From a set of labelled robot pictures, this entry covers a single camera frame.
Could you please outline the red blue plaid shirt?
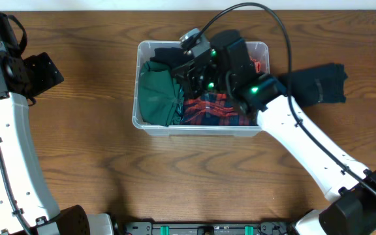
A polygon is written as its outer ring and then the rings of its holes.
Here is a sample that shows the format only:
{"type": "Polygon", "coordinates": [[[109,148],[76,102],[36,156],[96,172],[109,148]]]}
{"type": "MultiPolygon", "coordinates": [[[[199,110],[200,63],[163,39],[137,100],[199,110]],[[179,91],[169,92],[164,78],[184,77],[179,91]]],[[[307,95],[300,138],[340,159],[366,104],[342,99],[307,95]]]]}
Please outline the red blue plaid shirt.
{"type": "Polygon", "coordinates": [[[226,94],[206,93],[183,103],[180,125],[254,126],[255,123],[238,113],[226,94]]]}

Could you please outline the black garment with tape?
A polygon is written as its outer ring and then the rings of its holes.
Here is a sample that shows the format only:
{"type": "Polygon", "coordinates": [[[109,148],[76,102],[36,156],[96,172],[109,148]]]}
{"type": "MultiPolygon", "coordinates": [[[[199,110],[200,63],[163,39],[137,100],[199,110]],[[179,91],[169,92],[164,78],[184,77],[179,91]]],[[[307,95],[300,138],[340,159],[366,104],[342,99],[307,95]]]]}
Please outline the black garment with tape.
{"type": "Polygon", "coordinates": [[[171,48],[156,48],[154,49],[154,56],[150,58],[150,61],[156,63],[162,63],[168,65],[171,69],[184,65],[194,57],[192,55],[187,55],[181,48],[171,47],[171,48]]]}

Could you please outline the pink garment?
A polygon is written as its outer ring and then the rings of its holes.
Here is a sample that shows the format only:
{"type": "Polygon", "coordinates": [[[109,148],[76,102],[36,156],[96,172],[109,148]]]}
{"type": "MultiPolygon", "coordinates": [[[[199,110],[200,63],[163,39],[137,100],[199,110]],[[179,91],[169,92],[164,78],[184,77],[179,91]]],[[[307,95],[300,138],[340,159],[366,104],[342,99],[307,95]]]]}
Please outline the pink garment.
{"type": "Polygon", "coordinates": [[[255,66],[256,73],[260,73],[261,72],[261,63],[260,63],[260,61],[256,60],[255,58],[253,58],[251,56],[249,58],[253,62],[254,66],[255,66]]]}

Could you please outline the dark green garment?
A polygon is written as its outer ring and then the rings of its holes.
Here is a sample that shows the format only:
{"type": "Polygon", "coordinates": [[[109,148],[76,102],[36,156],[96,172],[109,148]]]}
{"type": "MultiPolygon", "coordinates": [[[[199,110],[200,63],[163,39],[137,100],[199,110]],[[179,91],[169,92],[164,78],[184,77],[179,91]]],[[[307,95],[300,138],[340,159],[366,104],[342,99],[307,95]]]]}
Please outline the dark green garment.
{"type": "Polygon", "coordinates": [[[183,119],[184,92],[168,65],[147,61],[140,70],[138,102],[143,121],[169,127],[183,119]]]}

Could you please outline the dark navy garment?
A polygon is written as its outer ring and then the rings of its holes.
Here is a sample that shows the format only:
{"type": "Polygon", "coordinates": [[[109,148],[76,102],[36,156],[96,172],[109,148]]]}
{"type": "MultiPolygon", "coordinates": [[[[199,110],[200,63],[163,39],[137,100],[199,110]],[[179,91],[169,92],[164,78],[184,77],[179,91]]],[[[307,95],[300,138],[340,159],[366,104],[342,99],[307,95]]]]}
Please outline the dark navy garment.
{"type": "MultiPolygon", "coordinates": [[[[300,107],[346,102],[344,82],[348,76],[343,64],[328,63],[296,70],[289,77],[292,80],[292,96],[300,107]]],[[[289,77],[281,74],[278,79],[287,86],[289,77]]]]}

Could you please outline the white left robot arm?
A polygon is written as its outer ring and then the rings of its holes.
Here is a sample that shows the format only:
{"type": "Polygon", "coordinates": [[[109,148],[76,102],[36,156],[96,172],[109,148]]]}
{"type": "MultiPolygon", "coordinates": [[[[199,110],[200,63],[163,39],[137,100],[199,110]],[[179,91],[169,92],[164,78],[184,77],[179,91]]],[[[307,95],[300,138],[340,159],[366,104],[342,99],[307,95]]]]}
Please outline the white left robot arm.
{"type": "Polygon", "coordinates": [[[0,12],[0,234],[113,234],[108,214],[60,209],[45,182],[29,107],[63,76],[46,53],[23,58],[27,36],[16,38],[18,23],[0,12]]]}

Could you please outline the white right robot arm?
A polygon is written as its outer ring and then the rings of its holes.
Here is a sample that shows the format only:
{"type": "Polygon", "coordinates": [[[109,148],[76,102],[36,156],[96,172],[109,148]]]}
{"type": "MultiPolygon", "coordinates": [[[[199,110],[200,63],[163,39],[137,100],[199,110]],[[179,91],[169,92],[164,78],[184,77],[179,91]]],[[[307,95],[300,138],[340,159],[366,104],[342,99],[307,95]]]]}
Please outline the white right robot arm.
{"type": "Polygon", "coordinates": [[[345,153],[302,111],[288,82],[257,72],[237,30],[207,39],[193,29],[180,39],[192,59],[176,68],[190,95],[226,93],[307,170],[329,206],[295,221],[296,234],[370,234],[376,230],[376,170],[345,153]]]}

